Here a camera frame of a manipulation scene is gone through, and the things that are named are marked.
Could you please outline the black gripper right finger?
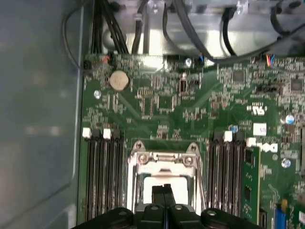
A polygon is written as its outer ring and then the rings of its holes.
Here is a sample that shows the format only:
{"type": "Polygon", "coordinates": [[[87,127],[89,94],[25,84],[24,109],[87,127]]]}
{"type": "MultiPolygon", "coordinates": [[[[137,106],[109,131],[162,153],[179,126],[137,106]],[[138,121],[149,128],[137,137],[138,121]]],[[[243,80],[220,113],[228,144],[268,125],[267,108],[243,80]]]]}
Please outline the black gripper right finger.
{"type": "Polygon", "coordinates": [[[196,214],[189,205],[177,204],[170,184],[165,184],[165,203],[171,229],[258,229],[258,225],[216,208],[196,214]]]}

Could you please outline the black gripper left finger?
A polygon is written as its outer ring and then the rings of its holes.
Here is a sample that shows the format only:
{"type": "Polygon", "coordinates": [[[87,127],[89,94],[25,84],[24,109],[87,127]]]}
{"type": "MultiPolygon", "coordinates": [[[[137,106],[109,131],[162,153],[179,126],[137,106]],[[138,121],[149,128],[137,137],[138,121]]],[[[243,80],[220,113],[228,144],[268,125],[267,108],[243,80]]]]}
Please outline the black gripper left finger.
{"type": "Polygon", "coordinates": [[[164,186],[152,187],[152,203],[133,213],[119,207],[78,226],[77,229],[162,229],[164,226],[164,186]]]}

